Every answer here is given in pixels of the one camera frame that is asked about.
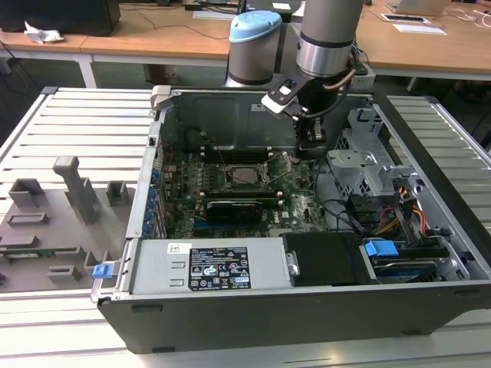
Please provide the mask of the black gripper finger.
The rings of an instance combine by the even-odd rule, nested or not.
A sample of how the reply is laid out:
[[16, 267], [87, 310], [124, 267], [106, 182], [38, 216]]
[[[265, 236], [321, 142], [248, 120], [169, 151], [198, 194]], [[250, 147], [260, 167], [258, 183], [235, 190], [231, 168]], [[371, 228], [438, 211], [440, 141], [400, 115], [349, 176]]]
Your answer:
[[295, 128], [295, 154], [305, 155], [312, 150], [326, 143], [327, 135], [322, 128], [323, 117], [309, 118], [300, 120]]

